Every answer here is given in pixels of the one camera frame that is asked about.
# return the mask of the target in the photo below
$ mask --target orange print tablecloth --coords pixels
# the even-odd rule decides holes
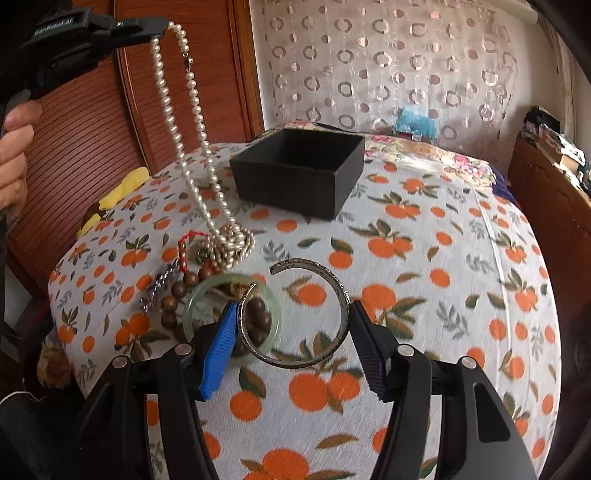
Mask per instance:
[[[556,307],[526,218],[490,187],[475,186],[486,184],[484,164],[461,157],[460,171],[433,147],[368,137],[362,177],[338,218],[325,222],[241,202],[228,161],[243,148],[215,147],[218,174],[237,221],[256,231],[253,254],[236,270],[261,275],[281,305],[275,354],[322,349],[336,331],[338,308],[321,279],[297,270],[270,276],[269,267],[288,257],[330,266],[400,341],[448,362],[472,355],[504,399],[539,473],[560,396]],[[193,154],[191,167],[205,185],[203,166]],[[217,216],[211,191],[203,196]],[[172,164],[57,265],[51,308],[85,395],[118,354],[139,361],[177,343],[157,314],[140,313],[139,300],[163,259],[176,255],[177,239],[204,227]],[[198,409],[221,478],[302,480],[314,473],[316,480],[365,480],[391,406],[368,390],[348,337],[321,368],[229,368],[220,390]],[[424,478],[434,475],[440,417],[433,397]],[[157,397],[148,402],[148,423],[156,475],[167,478]]]

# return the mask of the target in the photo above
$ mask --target human hand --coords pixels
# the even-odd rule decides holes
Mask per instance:
[[[41,104],[31,100],[11,110],[4,121],[6,134],[0,139],[0,211],[8,208],[9,224],[20,215],[27,199],[24,151],[33,141],[33,125],[40,116]]]

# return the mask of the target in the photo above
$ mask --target silver screw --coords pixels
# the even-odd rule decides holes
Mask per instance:
[[[462,365],[470,370],[476,368],[476,360],[474,360],[471,356],[462,357]]]
[[[127,357],[126,356],[119,355],[113,359],[113,367],[123,368],[125,365],[127,365]]]
[[[174,353],[179,356],[188,355],[191,353],[191,350],[193,350],[193,347],[191,347],[191,345],[188,343],[179,343],[176,347],[174,347]]]
[[[402,356],[413,356],[414,348],[410,345],[400,345],[398,347],[398,353],[400,353]]]

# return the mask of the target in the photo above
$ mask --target open black box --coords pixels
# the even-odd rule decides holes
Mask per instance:
[[[363,171],[365,137],[284,128],[230,160],[247,202],[336,218]]]

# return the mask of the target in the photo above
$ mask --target blue tissue package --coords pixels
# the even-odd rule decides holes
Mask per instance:
[[[435,120],[406,109],[402,110],[402,113],[398,116],[398,120],[392,127],[392,130],[392,133],[394,134],[396,134],[396,132],[403,132],[407,134],[422,135],[423,137],[429,137],[432,140],[437,136],[437,125]]]

